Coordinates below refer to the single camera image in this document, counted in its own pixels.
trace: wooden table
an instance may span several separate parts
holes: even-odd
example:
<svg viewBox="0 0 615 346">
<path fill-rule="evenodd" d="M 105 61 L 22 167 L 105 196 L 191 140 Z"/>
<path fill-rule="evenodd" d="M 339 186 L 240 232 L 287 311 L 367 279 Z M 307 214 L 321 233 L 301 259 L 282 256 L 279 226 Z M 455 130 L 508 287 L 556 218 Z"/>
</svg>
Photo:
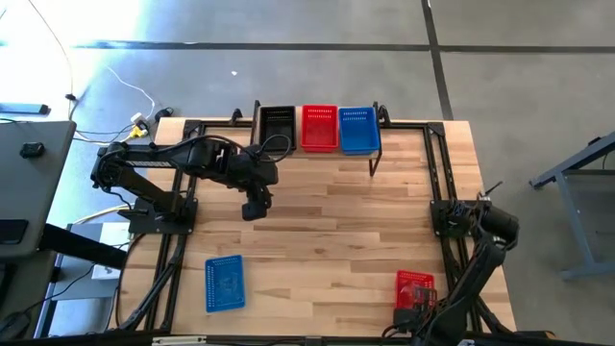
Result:
<svg viewBox="0 0 615 346">
<path fill-rule="evenodd" d="M 157 143 L 180 141 L 184 122 L 163 118 Z M 470 125 L 444 124 L 457 195 L 474 199 L 482 180 Z M 243 193 L 199 181 L 199 211 L 186 247 L 173 334 L 380 336 L 392 323 L 398 269 L 432 273 L 438 297 L 444 297 L 441 249 L 429 217 L 431 183 L 423 136 L 412 130 L 381 133 L 383 156 L 371 179 L 365 158 L 278 163 L 280 182 L 270 186 L 273 207 L 254 222 L 241 220 Z M 208 129 L 208 134 L 247 144 L 250 130 Z M 433 144 L 439 153 L 437 141 Z M 148 172 L 165 189 L 171 188 L 173 175 L 172 170 Z M 128 317 L 151 286 L 159 247 L 160 236 L 147 235 L 131 253 L 120 318 Z M 234 254 L 244 257 L 246 308 L 207 314 L 205 260 Z M 502 268 L 482 297 L 515 329 Z M 157 325 L 166 289 L 161 301 Z"/>
</svg>

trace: red basket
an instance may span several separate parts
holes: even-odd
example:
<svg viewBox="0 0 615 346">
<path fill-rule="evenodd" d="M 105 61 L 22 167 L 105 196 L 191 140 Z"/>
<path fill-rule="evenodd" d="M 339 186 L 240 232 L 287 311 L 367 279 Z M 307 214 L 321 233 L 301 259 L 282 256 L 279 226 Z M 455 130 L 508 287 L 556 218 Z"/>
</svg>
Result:
<svg viewBox="0 0 615 346">
<path fill-rule="evenodd" d="M 437 299 L 437 292 L 433 289 L 433 275 L 399 270 L 395 280 L 395 295 L 396 309 L 413 309 L 415 304 L 424 304 L 426 301 L 433 308 Z"/>
<path fill-rule="evenodd" d="M 339 145 L 337 106 L 304 105 L 301 146 L 307 152 L 330 153 Z"/>
</svg>

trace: black basket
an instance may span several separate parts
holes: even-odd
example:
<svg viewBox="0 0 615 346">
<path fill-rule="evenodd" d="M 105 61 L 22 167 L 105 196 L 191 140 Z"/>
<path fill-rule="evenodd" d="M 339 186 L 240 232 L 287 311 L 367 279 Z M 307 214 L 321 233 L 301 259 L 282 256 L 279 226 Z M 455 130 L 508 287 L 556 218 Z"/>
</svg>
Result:
<svg viewBox="0 0 615 346">
<path fill-rule="evenodd" d="M 295 121 L 295 108 L 284 107 L 261 107 L 260 122 L 258 129 L 258 144 L 262 145 L 267 138 L 273 135 L 284 135 L 290 138 L 290 152 L 297 149 Z M 288 147 L 288 141 L 284 137 L 275 137 L 267 142 L 265 153 L 283 154 Z"/>
</svg>

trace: blue tray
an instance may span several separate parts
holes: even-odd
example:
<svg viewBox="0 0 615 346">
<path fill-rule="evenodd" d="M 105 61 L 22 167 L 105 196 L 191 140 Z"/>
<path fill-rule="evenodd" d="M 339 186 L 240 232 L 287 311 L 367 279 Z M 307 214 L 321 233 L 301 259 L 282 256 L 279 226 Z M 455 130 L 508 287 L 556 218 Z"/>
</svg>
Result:
<svg viewBox="0 0 615 346">
<path fill-rule="evenodd" d="M 242 257 L 235 255 L 206 260 L 205 287 L 207 312 L 245 307 Z"/>
<path fill-rule="evenodd" d="M 381 146 L 373 107 L 340 108 L 339 136 L 346 155 L 369 155 Z"/>
</svg>

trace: concrete floor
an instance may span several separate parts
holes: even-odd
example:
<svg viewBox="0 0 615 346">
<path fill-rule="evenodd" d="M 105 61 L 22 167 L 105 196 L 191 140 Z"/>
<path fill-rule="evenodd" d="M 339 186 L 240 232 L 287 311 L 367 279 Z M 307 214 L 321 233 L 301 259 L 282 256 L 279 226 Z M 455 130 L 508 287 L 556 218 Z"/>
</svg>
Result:
<svg viewBox="0 0 615 346">
<path fill-rule="evenodd" d="M 428 43 L 420 0 L 36 3 L 67 43 Z M 0 94 L 44 100 L 54 108 L 52 118 L 63 118 L 68 77 L 62 55 L 32 10 L 12 5 L 0 20 L 0 39 L 12 44 L 2 51 L 10 55 L 0 55 L 3 80 L 11 81 L 0 86 Z M 431 5 L 440 44 L 615 45 L 615 3 L 609 0 L 431 0 Z M 30 30 L 19 30 L 24 27 Z M 84 130 L 116 130 L 136 111 L 149 111 L 148 101 L 117 83 L 101 63 L 182 116 L 230 115 L 234 108 L 250 113 L 258 98 L 263 104 L 378 100 L 395 118 L 442 118 L 429 52 L 69 54 L 75 93 L 83 99 L 74 120 Z M 505 181 L 492 199 L 522 222 L 520 244 L 504 265 L 517 327 L 612 344 L 615 277 L 568 283 L 558 277 L 559 270 L 580 263 L 580 253 L 555 186 L 534 191 L 527 181 L 613 131 L 615 55 L 442 54 L 442 61 L 454 117 L 471 122 L 484 183 Z M 95 152 L 92 145 L 73 143 L 52 222 L 64 225 L 118 204 L 90 186 Z M 606 165 L 615 166 L 615 157 Z M 69 319 L 82 307 L 101 314 L 108 308 L 92 302 L 60 305 L 52 334 L 100 328 Z"/>
</svg>

